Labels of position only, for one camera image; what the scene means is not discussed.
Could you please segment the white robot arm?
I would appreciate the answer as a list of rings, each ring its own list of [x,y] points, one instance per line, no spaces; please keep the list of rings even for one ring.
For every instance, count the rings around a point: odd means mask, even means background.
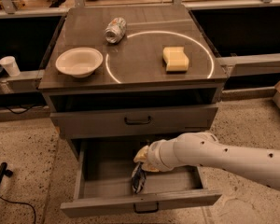
[[[280,191],[280,150],[222,145],[212,133],[183,133],[142,147],[133,161],[148,172],[182,166],[222,169]]]

